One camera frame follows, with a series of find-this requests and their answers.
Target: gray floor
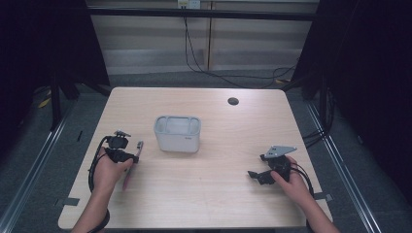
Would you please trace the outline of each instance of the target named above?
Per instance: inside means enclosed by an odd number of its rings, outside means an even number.
[[[219,74],[270,77],[273,71],[226,71]],[[270,80],[228,78],[242,86],[259,88]],[[193,72],[149,75],[122,75],[111,77],[112,86],[185,86],[185,87],[236,87],[217,77]],[[35,183],[27,202],[13,228],[13,232],[64,232],[57,220],[62,208],[54,205],[58,198],[68,196],[83,156],[101,116],[107,97],[80,86],[81,96],[67,118],[65,127],[56,142],[40,179]],[[300,90],[287,92],[291,108],[301,135],[316,130],[310,118],[307,102]],[[10,151],[9,160],[0,167],[0,215],[3,215],[30,170],[38,152],[49,135],[52,122],[51,106],[38,109],[43,95],[35,96],[29,116],[20,128],[16,145]],[[63,110],[70,103],[63,98]],[[407,205],[392,181],[381,171],[370,151],[360,145],[357,134],[347,120],[336,111],[331,136],[337,145],[345,165],[350,170],[360,193],[369,205],[382,232],[412,232],[412,208]],[[308,150],[323,191],[333,196],[328,202],[334,223],[342,232],[367,232],[359,212],[348,194],[335,165],[323,142]],[[274,229],[228,230],[245,233],[274,232]],[[306,232],[305,228],[276,229],[276,232]]]

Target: hand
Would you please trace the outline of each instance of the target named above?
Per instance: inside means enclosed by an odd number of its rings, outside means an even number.
[[[121,174],[133,164],[133,159],[127,159],[123,163],[114,163],[104,148],[100,149],[98,156],[103,157],[100,158],[94,172],[94,190],[113,191]]]
[[[297,169],[297,162],[292,157],[287,156],[291,162],[291,166]],[[306,187],[302,177],[296,171],[291,171],[289,182],[286,182],[277,172],[272,171],[270,173],[273,180],[279,184],[279,186],[285,191],[285,193],[299,206],[313,199]]]

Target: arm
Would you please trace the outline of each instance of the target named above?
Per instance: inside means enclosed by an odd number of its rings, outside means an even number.
[[[291,162],[292,167],[296,168],[296,161],[289,156],[288,159]],[[272,175],[275,182],[284,189],[285,193],[293,200],[293,202],[302,209],[315,232],[339,232],[315,199],[310,195],[305,182],[297,172],[291,171],[289,182],[286,182],[275,171],[272,171],[270,175]]]
[[[123,163],[114,163],[104,153],[103,149],[99,152],[99,155],[103,157],[97,163],[94,173],[94,190],[91,192],[85,210],[73,227],[74,233],[85,233],[102,222],[116,182],[124,170],[133,164],[133,159],[128,159]]]

